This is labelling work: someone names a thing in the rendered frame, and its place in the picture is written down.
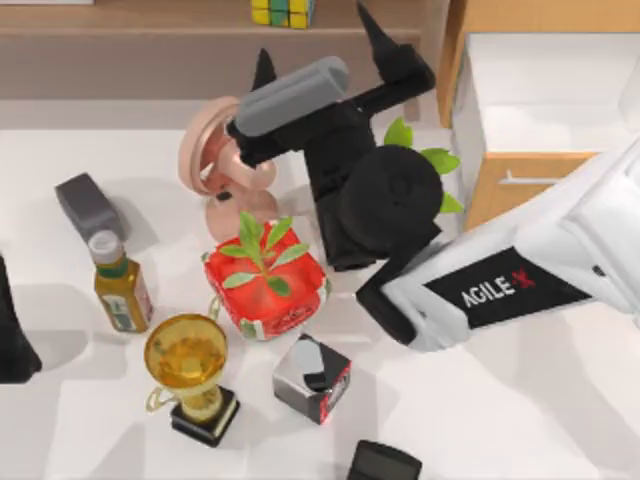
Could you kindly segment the wooden open shelf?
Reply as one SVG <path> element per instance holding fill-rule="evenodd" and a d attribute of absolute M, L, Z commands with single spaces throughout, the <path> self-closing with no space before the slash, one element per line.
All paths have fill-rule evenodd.
<path fill-rule="evenodd" d="M 449 0 L 318 0 L 312 26 L 255 24 L 249 0 L 96 0 L 0 5 L 0 99 L 200 100 L 241 95 L 260 50 L 279 74 L 341 57 L 353 91 L 377 72 L 356 11 L 362 1 L 396 41 L 431 65 Z"/>

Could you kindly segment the wooden cabinet with white inside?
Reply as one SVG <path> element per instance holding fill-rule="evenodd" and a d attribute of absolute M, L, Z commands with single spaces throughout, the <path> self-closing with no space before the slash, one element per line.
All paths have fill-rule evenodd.
<path fill-rule="evenodd" d="M 640 0 L 450 0 L 437 102 L 463 226 L 490 152 L 594 152 L 640 137 Z"/>

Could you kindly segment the pale grey rounded box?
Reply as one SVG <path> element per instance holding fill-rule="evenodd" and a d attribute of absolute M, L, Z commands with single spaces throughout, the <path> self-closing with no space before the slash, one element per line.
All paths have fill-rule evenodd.
<path fill-rule="evenodd" d="M 341 100 L 348 87 L 344 61 L 322 58 L 244 96 L 235 125 L 245 136 L 265 135 Z"/>

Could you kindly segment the gold trophy with black base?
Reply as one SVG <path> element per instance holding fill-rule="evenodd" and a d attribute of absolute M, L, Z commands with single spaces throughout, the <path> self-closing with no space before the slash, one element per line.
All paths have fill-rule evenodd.
<path fill-rule="evenodd" d="M 172 428 L 212 448 L 240 408 L 236 393 L 219 384 L 228 360 L 227 336 L 217 323 L 220 308 L 213 298 L 205 315 L 169 318 L 150 333 L 144 347 L 145 367 L 157 383 L 146 411 L 172 404 Z"/>

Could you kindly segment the yellow-green bottle with white cap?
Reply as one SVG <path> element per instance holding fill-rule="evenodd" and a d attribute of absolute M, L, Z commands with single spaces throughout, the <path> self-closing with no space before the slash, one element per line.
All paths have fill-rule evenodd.
<path fill-rule="evenodd" d="M 122 241 L 110 230 L 92 235 L 88 248 L 96 268 L 94 290 L 113 328 L 145 332 L 153 305 L 140 264 L 128 257 Z"/>

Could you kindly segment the dark grey stapler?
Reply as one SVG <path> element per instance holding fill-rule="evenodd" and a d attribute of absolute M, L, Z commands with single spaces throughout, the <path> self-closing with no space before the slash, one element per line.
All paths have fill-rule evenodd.
<path fill-rule="evenodd" d="M 103 230 L 115 233 L 121 241 L 126 240 L 126 230 L 118 210 L 88 173 L 58 184 L 55 194 L 63 212 L 85 243 Z"/>

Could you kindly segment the dark grey flat block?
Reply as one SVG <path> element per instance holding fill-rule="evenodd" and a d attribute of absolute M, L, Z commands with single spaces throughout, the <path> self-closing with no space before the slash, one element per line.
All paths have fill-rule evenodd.
<path fill-rule="evenodd" d="M 382 443 L 360 440 L 346 480 L 419 480 L 422 462 Z"/>

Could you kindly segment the coloured puzzle cube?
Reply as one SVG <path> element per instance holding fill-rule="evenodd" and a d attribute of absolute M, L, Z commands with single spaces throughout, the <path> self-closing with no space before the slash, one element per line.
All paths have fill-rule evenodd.
<path fill-rule="evenodd" d="M 258 25 L 305 30 L 311 26 L 316 0 L 250 0 Z"/>

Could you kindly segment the red plant pot with plant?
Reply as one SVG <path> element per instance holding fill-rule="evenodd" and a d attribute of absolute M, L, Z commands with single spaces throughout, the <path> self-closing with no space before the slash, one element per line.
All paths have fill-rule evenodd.
<path fill-rule="evenodd" d="M 271 340 L 304 324 L 327 300 L 329 278 L 292 219 L 259 222 L 240 213 L 239 234 L 202 257 L 222 307 L 247 338 Z"/>

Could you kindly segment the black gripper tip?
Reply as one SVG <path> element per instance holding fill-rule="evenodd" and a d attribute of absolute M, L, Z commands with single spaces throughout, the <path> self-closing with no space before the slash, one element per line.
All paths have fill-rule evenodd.
<path fill-rule="evenodd" d="M 42 362 L 18 320 L 4 257 L 0 254 L 0 384 L 24 384 Z"/>

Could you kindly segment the black and red box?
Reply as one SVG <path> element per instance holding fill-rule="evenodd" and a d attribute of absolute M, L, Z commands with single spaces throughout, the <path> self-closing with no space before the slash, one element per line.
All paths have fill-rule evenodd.
<path fill-rule="evenodd" d="M 272 375 L 277 399 L 322 425 L 348 389 L 352 362 L 311 335 L 302 333 Z"/>

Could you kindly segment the green leafy plant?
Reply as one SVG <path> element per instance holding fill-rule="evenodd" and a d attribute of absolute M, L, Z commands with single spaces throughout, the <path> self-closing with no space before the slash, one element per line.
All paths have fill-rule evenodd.
<path fill-rule="evenodd" d="M 417 150 L 414 147 L 414 131 L 407 125 L 402 117 L 396 118 L 387 128 L 384 135 L 385 145 L 406 147 L 418 152 L 424 157 L 440 175 L 446 175 L 455 171 L 460 166 L 460 159 L 448 149 L 432 147 Z M 463 205 L 449 192 L 443 193 L 440 212 L 443 214 L 462 213 Z"/>

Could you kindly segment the pale wooden drawer front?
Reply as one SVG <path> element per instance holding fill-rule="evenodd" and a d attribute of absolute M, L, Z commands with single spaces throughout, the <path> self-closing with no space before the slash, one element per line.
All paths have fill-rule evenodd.
<path fill-rule="evenodd" d="M 488 222 L 552 186 L 499 185 L 507 169 L 520 176 L 564 178 L 593 156 L 594 152 L 486 153 L 467 208 L 465 230 Z"/>

